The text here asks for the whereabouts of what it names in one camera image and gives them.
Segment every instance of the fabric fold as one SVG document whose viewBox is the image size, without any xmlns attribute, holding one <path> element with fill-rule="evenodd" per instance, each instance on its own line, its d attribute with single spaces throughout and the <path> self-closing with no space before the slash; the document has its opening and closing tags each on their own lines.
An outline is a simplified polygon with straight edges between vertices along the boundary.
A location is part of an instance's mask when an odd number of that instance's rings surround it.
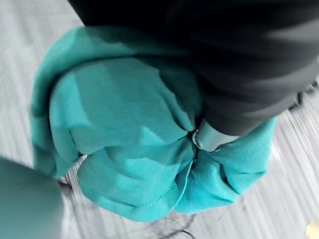
<svg viewBox="0 0 319 239">
<path fill-rule="evenodd" d="M 34 83 L 35 168 L 59 179 L 87 155 L 77 175 L 84 195 L 134 221 L 234 202 L 266 171 L 274 123 L 194 162 L 202 98 L 189 56 L 125 27 L 67 33 Z"/>
</svg>

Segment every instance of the black wire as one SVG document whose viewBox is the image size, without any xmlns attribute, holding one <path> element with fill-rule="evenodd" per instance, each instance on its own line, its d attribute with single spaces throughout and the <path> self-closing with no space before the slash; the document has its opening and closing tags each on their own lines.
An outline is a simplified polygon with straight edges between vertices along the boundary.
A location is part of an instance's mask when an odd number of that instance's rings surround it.
<svg viewBox="0 0 319 239">
<path fill-rule="evenodd" d="M 175 236 L 179 233 L 185 233 L 185 234 L 191 236 L 192 239 L 196 239 L 190 232 L 186 231 L 186 229 L 188 229 L 192 225 L 192 223 L 194 222 L 195 216 L 196 215 L 192 215 L 190 217 L 189 221 L 186 223 L 186 225 L 183 228 L 175 230 L 175 231 L 171 232 L 170 234 L 167 234 L 167 235 L 161 237 L 160 239 L 169 239 L 169 238 L 172 238 L 173 236 Z"/>
</svg>

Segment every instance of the gray carpet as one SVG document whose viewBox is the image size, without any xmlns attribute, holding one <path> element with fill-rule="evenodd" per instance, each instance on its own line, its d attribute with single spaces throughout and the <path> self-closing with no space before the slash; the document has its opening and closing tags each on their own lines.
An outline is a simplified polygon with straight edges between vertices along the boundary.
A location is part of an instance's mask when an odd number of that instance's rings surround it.
<svg viewBox="0 0 319 239">
<path fill-rule="evenodd" d="M 32 165 L 28 108 L 32 81 L 49 46 L 81 25 L 65 0 L 0 1 L 0 154 Z M 303 239 L 319 219 L 319 96 L 279 120 L 270 171 L 231 207 L 196 215 L 187 229 L 197 239 Z M 76 186 L 68 196 L 64 239 L 160 239 L 191 218 L 173 213 L 133 223 L 88 202 Z M 177 234 L 174 238 L 191 238 Z"/>
</svg>

